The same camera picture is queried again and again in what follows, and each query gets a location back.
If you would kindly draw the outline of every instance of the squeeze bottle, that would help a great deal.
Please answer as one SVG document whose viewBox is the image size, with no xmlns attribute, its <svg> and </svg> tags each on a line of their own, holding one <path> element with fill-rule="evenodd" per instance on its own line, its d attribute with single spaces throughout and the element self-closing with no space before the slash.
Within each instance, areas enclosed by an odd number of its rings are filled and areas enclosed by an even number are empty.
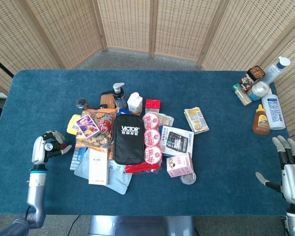
<svg viewBox="0 0 295 236">
<path fill-rule="evenodd" d="M 278 97 L 269 91 L 261 101 L 268 118 L 270 129 L 285 129 L 286 126 Z"/>
<path fill-rule="evenodd" d="M 132 93 L 127 102 L 129 111 L 131 111 L 132 114 L 135 114 L 138 116 L 141 115 L 142 109 L 143 109 L 142 101 L 143 101 L 143 98 L 140 97 L 138 92 Z"/>
<path fill-rule="evenodd" d="M 290 59 L 279 57 L 279 61 L 273 63 L 265 70 L 265 76 L 262 81 L 271 84 L 276 78 L 286 71 L 286 67 L 291 64 Z"/>
<path fill-rule="evenodd" d="M 116 83 L 113 85 L 114 100 L 116 103 L 116 107 L 126 109 L 127 102 L 126 102 L 126 99 L 124 98 L 124 91 L 121 86 L 124 86 L 124 83 Z"/>
<path fill-rule="evenodd" d="M 258 109 L 256 110 L 252 130 L 256 134 L 261 135 L 266 135 L 270 132 L 270 126 L 269 122 L 267 121 L 266 111 L 261 104 L 259 104 Z"/>
</svg>

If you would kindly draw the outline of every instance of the pink box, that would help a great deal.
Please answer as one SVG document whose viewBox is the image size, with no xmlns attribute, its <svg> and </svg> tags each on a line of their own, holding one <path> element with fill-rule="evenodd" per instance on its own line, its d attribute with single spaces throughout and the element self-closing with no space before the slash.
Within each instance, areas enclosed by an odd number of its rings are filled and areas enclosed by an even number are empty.
<svg viewBox="0 0 295 236">
<path fill-rule="evenodd" d="M 194 173 L 189 153 L 167 158 L 167 172 L 173 178 Z"/>
</svg>

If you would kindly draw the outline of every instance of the white box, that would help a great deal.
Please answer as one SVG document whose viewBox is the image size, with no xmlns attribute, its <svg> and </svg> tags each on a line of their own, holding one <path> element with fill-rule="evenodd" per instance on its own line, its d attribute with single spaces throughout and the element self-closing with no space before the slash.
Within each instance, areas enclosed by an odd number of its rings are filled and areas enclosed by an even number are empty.
<svg viewBox="0 0 295 236">
<path fill-rule="evenodd" d="M 89 149 L 88 183 L 97 185 L 108 184 L 107 152 Z"/>
<path fill-rule="evenodd" d="M 194 132 L 162 125 L 161 149 L 164 156 L 176 156 L 189 153 L 192 157 Z"/>
</svg>

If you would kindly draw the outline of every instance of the white packet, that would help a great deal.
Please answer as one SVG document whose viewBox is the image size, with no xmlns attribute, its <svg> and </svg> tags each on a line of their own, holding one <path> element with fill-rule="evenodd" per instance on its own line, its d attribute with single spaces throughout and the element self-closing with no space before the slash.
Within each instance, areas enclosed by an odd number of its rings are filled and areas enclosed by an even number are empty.
<svg viewBox="0 0 295 236">
<path fill-rule="evenodd" d="M 120 194 L 126 193 L 132 178 L 132 174 L 126 174 L 124 172 L 124 168 L 124 165 L 118 165 L 114 160 L 109 160 L 108 162 L 109 178 L 108 184 L 105 186 Z M 82 162 L 74 171 L 74 174 L 76 176 L 89 179 L 89 148 L 85 152 Z"/>
</svg>

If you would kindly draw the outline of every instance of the victor logo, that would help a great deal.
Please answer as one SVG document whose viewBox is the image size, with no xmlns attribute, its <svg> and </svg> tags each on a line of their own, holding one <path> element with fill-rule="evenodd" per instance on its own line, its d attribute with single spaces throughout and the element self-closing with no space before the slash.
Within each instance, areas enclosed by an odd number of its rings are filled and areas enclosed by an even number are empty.
<svg viewBox="0 0 295 236">
<path fill-rule="evenodd" d="M 139 129 L 140 129 L 139 127 L 133 127 L 133 126 L 121 126 L 121 133 L 137 136 L 139 133 Z"/>
</svg>

